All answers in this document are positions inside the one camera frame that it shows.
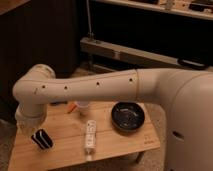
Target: black object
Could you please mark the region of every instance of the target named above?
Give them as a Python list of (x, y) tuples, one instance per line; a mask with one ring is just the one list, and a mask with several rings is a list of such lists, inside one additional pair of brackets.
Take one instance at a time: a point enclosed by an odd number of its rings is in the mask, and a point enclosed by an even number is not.
[(31, 139), (42, 149), (48, 149), (53, 146), (53, 142), (44, 129), (39, 129), (31, 136)]
[(112, 123), (125, 132), (136, 131), (145, 120), (143, 109), (136, 103), (119, 102), (112, 109)]
[(148, 3), (148, 4), (157, 4), (158, 0), (131, 0), (135, 2), (143, 2), (143, 3)]
[(185, 67), (188, 67), (188, 68), (191, 68), (191, 69), (195, 69), (195, 70), (205, 70), (209, 67), (209, 65), (206, 65), (206, 64), (192, 64), (191, 62), (187, 62), (187, 61), (184, 61), (183, 59), (178, 59), (177, 60), (178, 64), (182, 65), (182, 66), (185, 66)]
[(190, 3), (189, 9), (203, 12), (205, 8), (211, 8), (212, 5), (211, 0), (194, 0)]

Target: table leg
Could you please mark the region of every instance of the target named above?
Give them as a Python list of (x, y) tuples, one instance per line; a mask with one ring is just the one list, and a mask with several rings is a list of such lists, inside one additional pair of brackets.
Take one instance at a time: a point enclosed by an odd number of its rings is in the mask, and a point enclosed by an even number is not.
[(139, 152), (137, 158), (135, 159), (135, 163), (139, 164), (145, 151)]

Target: black cabinet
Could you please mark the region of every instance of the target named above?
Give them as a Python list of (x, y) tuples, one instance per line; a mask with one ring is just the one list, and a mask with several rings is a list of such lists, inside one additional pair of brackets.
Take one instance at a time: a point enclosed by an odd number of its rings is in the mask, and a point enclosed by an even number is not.
[(67, 77), (78, 66), (75, 0), (32, 0), (0, 16), (0, 118), (14, 122), (12, 86), (37, 63)]

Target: shelf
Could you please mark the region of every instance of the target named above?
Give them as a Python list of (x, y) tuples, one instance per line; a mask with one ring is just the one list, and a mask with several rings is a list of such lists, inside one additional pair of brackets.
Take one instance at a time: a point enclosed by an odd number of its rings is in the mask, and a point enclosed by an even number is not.
[(92, 1), (181, 15), (181, 16), (192, 17), (192, 18), (213, 20), (213, 13), (208, 12), (208, 10), (206, 10), (207, 12), (197, 12), (197, 11), (188, 9), (187, 6), (189, 6), (190, 1), (187, 2), (183, 0), (168, 0), (167, 2), (163, 2), (165, 0), (163, 1), (160, 0), (159, 1), (160, 3), (157, 5), (129, 1), (129, 0), (92, 0)]
[[(129, 48), (121, 45), (116, 45), (100, 40), (91, 40), (84, 37), (80, 41), (81, 50), (88, 54), (103, 56), (117, 61), (128, 62), (131, 64), (141, 65), (145, 68), (182, 68), (193, 69), (180, 65), (176, 58), (165, 56), (157, 53), (151, 53), (139, 49)], [(202, 68), (203, 64), (184, 60), (184, 62)], [(204, 68), (206, 71), (213, 71), (213, 67)]]

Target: black hole on robot arm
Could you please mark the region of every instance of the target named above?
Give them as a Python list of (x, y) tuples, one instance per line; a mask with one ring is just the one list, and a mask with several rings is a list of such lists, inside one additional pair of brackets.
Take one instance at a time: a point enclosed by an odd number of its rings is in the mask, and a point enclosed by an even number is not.
[(172, 134), (174, 135), (175, 138), (177, 138), (178, 140), (184, 141), (184, 136), (177, 132), (177, 131), (173, 131)]
[(96, 86), (99, 87), (99, 86), (100, 86), (100, 82), (97, 82), (97, 83), (96, 83)]

